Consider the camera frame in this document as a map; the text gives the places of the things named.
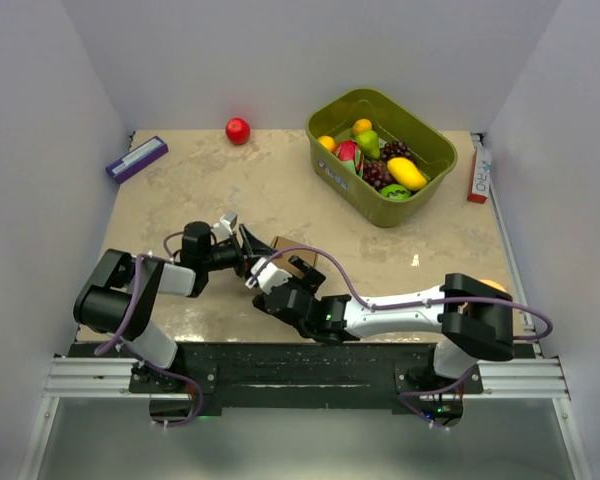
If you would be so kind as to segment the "brown cardboard paper box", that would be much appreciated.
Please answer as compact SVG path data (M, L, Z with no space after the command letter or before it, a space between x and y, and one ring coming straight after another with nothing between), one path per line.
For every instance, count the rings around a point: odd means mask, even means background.
M304 244L283 236L276 236L271 241L270 246L276 251L286 250L286 253L276 257L273 260L273 263L277 267L284 269L295 276L301 277L304 275L304 272L291 263L291 258L293 256L297 256L313 268L317 267L318 255L315 252L309 250L292 250L292 247L304 247Z

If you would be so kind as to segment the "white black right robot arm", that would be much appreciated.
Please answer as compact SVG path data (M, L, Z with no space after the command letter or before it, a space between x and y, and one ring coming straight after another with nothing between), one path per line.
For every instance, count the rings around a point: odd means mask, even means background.
M362 297L353 293L318 297L320 273L296 278L261 258L246 276L259 289L254 305L294 327L301 337L340 345L389 333L440 333L427 363L408 373L420 391L449 392L480 360L514 357L510 295L472 277L453 273L440 286L410 294Z

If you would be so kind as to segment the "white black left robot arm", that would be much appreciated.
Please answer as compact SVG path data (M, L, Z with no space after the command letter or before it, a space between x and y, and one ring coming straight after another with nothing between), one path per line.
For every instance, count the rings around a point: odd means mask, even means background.
M152 320L160 294L196 298L209 274L232 269L246 277L251 267L275 250L233 221L211 226L196 221L174 234L181 247L166 259L108 249L78 294L73 316L108 339L95 349L102 356L118 347L140 361L140 377L149 376L165 392L183 386L195 391L185 354Z

